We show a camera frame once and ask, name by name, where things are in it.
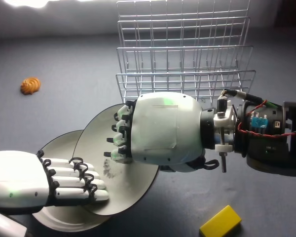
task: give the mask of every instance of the table surface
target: table surface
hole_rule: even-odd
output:
[[[251,93],[279,104],[296,101],[296,30],[251,30],[247,42],[255,47],[250,69],[257,71]],[[35,153],[120,103],[118,46],[116,35],[0,41],[0,150]],[[21,94],[26,77],[41,80],[38,93]],[[207,151],[206,158],[218,155]],[[37,237],[196,237],[226,205],[243,220],[236,236],[296,237],[296,177],[258,172],[238,154],[227,156],[227,173],[160,173],[139,203],[93,230],[59,233],[31,215],[17,219]]]

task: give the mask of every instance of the metal wire rack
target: metal wire rack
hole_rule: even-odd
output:
[[[244,46],[250,0],[117,2],[116,75],[122,100],[176,91],[210,103],[224,88],[249,91],[252,46]]]

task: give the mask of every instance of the orange pastry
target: orange pastry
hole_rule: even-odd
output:
[[[32,95],[34,92],[37,92],[39,88],[40,81],[37,78],[26,78],[21,84],[21,92],[25,95]]]

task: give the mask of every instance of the wire grid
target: wire grid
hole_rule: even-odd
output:
[[[225,88],[249,91],[251,46],[243,46],[250,0],[117,2],[116,75],[122,100],[156,91],[212,104]]]

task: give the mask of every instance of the yellow sponge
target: yellow sponge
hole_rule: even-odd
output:
[[[222,237],[240,221],[240,216],[228,205],[201,226],[199,230],[205,237]]]

